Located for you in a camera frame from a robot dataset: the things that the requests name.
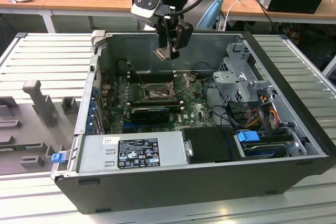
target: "blue drive latch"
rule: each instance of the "blue drive latch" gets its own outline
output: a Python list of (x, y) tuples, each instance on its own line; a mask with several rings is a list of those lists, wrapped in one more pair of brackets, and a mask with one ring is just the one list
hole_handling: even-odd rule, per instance
[(241, 131), (237, 134), (240, 142), (258, 142), (260, 137), (256, 131)]
[(53, 164), (54, 163), (65, 163), (66, 162), (65, 156), (66, 156), (66, 153), (62, 153), (62, 152), (54, 153), (51, 157), (51, 162)]

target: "motherboard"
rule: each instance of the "motherboard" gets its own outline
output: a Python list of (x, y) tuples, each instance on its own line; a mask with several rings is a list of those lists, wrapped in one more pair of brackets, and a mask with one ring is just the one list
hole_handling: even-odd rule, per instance
[(102, 90), (106, 132), (164, 132), (214, 126), (204, 101), (205, 82), (190, 73), (119, 76)]

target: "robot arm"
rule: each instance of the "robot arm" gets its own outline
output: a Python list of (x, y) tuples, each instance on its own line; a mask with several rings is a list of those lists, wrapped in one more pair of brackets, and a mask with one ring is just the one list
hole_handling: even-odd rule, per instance
[(179, 49), (185, 47), (193, 26), (183, 20), (183, 14), (196, 7), (202, 0), (197, 0), (186, 9), (188, 0), (135, 0), (131, 12), (140, 21), (155, 27), (159, 46), (155, 54), (161, 59), (176, 59)]

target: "motherboard chip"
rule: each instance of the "motherboard chip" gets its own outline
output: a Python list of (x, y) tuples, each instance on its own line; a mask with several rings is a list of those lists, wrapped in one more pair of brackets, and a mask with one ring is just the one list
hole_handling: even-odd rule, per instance
[(145, 95), (148, 99), (162, 99), (169, 98), (167, 85), (165, 84), (151, 84), (145, 87)]

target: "warning label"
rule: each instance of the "warning label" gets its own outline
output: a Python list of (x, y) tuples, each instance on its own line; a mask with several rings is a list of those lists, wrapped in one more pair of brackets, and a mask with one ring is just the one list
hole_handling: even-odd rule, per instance
[(119, 169), (160, 166), (157, 138), (120, 140), (118, 142)]

